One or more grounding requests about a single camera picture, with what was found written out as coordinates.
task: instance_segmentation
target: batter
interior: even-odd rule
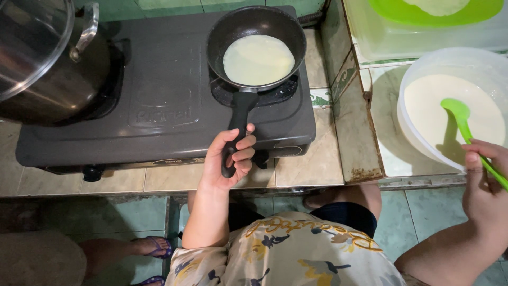
[[[231,44],[223,63],[230,80],[245,85],[264,85],[287,76],[295,66],[295,58],[281,40],[251,35]]]
[[[432,16],[442,17],[455,14],[464,9],[470,0],[404,0]]]
[[[411,122],[421,136],[443,155],[464,165],[465,144],[457,123],[441,107],[444,98],[456,98],[471,110],[468,119],[474,138],[504,144],[505,123],[492,98],[473,83],[462,78],[434,74],[413,81],[404,90],[404,103]]]

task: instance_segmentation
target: two-burner gas stove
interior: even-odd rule
[[[291,6],[280,7],[296,17]],[[16,158],[56,174],[200,163],[226,130],[235,89],[208,68],[206,37],[225,12],[110,22],[124,54],[123,80],[111,89],[117,106],[106,116],[62,127],[25,125]],[[249,113],[256,126],[253,161],[298,156],[315,138],[305,63],[285,84],[261,93]]]

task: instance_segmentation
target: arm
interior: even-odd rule
[[[254,125],[247,125],[247,136],[236,144],[239,150],[232,159],[236,167],[233,177],[226,179],[220,172],[222,149],[232,141],[239,130],[223,131],[217,135],[206,154],[204,170],[195,195],[189,195],[191,216],[183,230],[182,247],[194,249],[225,246],[229,239],[228,204],[229,190],[240,181],[252,167],[252,145],[256,138],[251,135]]]
[[[467,185],[463,208],[468,221],[442,230],[404,253],[395,262],[407,273],[432,286],[472,285],[508,247],[508,193],[489,181],[478,153],[492,159],[508,174],[508,150],[472,139],[463,146],[466,154]]]

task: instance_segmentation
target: white plastic bowl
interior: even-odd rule
[[[418,59],[406,71],[402,79],[397,103],[397,118],[407,140],[429,158],[465,171],[464,166],[448,159],[431,146],[416,130],[407,113],[404,102],[405,88],[413,81],[432,74],[456,76],[481,88],[492,97],[501,110],[505,127],[508,129],[508,59],[482,49],[445,48]],[[505,138],[503,146],[508,148],[508,138]]]

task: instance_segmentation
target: purple flip-flop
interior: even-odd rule
[[[157,256],[153,256],[154,253],[156,253],[157,251],[159,250],[162,250],[161,246],[157,243],[157,241],[154,239],[155,237],[153,236],[147,236],[145,238],[148,238],[150,239],[154,244],[155,246],[157,247],[156,250],[150,252],[149,254],[145,254],[145,256],[152,256],[152,257],[155,257],[155,258],[158,258],[158,259],[168,259],[171,257],[171,255],[173,254],[173,248],[171,247],[171,243],[169,243],[169,240],[167,240],[166,238],[164,237],[161,237],[162,239],[164,239],[167,243],[168,243],[168,249],[166,249],[166,253],[164,253],[163,255],[157,255]]]
[[[147,285],[147,284],[154,283],[154,282],[162,282],[162,286],[164,286],[164,283],[166,283],[164,277],[159,275],[159,276],[150,277],[150,278],[146,279],[145,281],[143,281],[139,284],[133,285],[133,286],[142,286],[142,285]]]

